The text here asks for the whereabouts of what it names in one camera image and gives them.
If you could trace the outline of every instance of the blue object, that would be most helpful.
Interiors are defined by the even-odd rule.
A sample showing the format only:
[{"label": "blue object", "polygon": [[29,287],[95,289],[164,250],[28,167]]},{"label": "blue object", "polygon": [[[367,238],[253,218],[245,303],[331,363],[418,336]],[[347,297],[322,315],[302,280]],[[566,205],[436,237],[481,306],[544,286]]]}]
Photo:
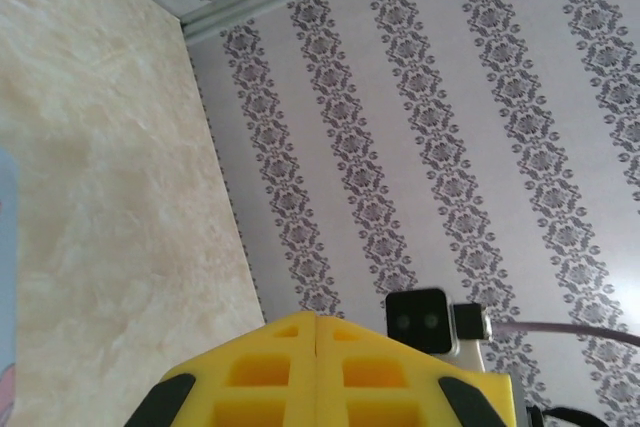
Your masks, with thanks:
[{"label": "blue object", "polygon": [[15,396],[17,246],[18,166],[0,149],[0,427]]}]

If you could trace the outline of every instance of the beige marble wall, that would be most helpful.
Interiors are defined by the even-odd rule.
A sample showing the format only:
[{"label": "beige marble wall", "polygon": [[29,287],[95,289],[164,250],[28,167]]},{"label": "beige marble wall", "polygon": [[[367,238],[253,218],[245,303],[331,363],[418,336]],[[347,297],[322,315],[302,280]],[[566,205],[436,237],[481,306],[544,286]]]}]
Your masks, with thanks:
[{"label": "beige marble wall", "polygon": [[19,162],[14,426],[122,425],[261,315],[178,22],[149,0],[0,0]]}]

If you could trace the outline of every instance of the black camera module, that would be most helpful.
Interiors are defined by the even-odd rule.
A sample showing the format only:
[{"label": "black camera module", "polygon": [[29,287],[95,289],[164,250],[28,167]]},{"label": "black camera module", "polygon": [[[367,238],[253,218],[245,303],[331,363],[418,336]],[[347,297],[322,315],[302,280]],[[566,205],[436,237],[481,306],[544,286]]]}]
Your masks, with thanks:
[{"label": "black camera module", "polygon": [[393,292],[385,300],[387,335],[426,354],[454,348],[451,307],[441,289]]}]

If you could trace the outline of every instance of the yellow plastic part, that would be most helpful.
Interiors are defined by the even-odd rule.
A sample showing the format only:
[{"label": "yellow plastic part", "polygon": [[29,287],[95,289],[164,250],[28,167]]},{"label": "yellow plastic part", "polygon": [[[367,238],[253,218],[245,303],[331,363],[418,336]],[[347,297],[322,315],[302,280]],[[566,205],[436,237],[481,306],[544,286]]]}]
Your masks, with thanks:
[{"label": "yellow plastic part", "polygon": [[480,389],[508,427],[508,375],[461,370],[335,317],[301,312],[171,369],[196,377],[172,427],[460,427],[438,379]]}]

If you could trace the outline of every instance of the cable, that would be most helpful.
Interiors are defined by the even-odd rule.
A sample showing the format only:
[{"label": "cable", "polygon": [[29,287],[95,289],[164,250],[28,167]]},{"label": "cable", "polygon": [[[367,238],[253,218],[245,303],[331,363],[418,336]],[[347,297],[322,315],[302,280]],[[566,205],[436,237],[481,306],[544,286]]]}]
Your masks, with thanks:
[{"label": "cable", "polygon": [[625,344],[640,347],[640,337],[620,332],[617,330],[605,329],[604,327],[592,327],[585,324],[557,324],[553,322],[502,322],[492,323],[494,332],[557,332],[562,334],[589,335],[592,337],[602,337]]}]

